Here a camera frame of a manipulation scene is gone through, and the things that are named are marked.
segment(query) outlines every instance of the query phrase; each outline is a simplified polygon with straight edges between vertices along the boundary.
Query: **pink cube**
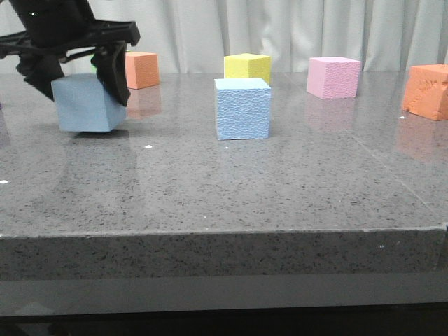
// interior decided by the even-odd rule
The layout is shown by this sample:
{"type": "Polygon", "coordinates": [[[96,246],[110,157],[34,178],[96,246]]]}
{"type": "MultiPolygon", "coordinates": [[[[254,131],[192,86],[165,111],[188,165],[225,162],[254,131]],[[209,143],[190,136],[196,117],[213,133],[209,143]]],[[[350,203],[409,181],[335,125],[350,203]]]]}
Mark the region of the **pink cube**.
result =
{"type": "Polygon", "coordinates": [[[345,57],[309,59],[307,92],[322,99],[353,98],[361,62],[345,57]]]}

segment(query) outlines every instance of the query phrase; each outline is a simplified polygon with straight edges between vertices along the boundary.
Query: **granite table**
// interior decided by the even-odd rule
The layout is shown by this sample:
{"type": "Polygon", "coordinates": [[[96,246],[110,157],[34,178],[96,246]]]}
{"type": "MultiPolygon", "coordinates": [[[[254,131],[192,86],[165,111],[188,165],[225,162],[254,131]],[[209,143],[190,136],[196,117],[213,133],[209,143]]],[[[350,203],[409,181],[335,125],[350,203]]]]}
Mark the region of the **granite table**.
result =
{"type": "Polygon", "coordinates": [[[270,137],[218,141],[214,79],[133,90],[109,134],[58,129],[0,75],[0,316],[448,301],[448,121],[274,73],[270,137]]]}

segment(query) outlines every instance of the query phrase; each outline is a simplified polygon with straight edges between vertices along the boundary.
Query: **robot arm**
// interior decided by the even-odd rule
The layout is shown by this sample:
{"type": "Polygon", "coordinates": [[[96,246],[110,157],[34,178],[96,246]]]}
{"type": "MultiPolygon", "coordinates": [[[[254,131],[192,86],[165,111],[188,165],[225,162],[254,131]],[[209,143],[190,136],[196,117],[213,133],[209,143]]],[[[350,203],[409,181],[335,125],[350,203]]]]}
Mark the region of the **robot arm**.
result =
{"type": "Polygon", "coordinates": [[[10,0],[25,31],[0,36],[0,59],[19,55],[17,71],[25,81],[53,99],[51,82],[64,76],[60,63],[94,55],[97,77],[109,93],[127,105],[126,45],[135,46],[137,24],[96,20],[88,0],[10,0]],[[68,55],[78,48],[89,48],[68,55]]]}

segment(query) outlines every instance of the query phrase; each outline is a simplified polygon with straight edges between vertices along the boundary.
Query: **foam cube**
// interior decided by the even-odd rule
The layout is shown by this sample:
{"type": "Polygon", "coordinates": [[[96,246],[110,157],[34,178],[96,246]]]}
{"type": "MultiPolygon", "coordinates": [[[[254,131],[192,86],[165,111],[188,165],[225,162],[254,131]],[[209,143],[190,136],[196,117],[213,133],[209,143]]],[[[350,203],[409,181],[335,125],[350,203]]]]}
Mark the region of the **foam cube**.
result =
{"type": "Polygon", "coordinates": [[[78,73],[51,83],[59,128],[70,132],[110,132],[126,119],[120,105],[93,73],[78,73]]]}
{"type": "Polygon", "coordinates": [[[215,79],[219,140],[269,136],[271,88],[261,78],[215,79]]]}
{"type": "Polygon", "coordinates": [[[402,109],[431,120],[448,119],[448,64],[412,66],[402,109]]]}
{"type": "Polygon", "coordinates": [[[130,89],[143,89],[158,85],[160,79],[157,54],[126,52],[126,80],[130,89]]]}
{"type": "Polygon", "coordinates": [[[358,89],[361,62],[345,57],[309,59],[307,92],[321,99],[353,98],[358,89]]]}
{"type": "Polygon", "coordinates": [[[271,81],[271,57],[254,54],[240,54],[224,57],[225,78],[262,78],[271,81]]]}

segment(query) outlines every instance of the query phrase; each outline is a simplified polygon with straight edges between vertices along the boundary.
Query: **yellow cube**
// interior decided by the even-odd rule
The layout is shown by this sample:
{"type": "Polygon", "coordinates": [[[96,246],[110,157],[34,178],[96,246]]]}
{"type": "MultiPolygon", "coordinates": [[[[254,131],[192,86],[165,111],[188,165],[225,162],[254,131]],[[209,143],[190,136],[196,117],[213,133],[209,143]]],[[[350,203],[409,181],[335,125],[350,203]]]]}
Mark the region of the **yellow cube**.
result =
{"type": "Polygon", "coordinates": [[[262,78],[271,81],[271,57],[240,54],[224,57],[225,78],[262,78]]]}

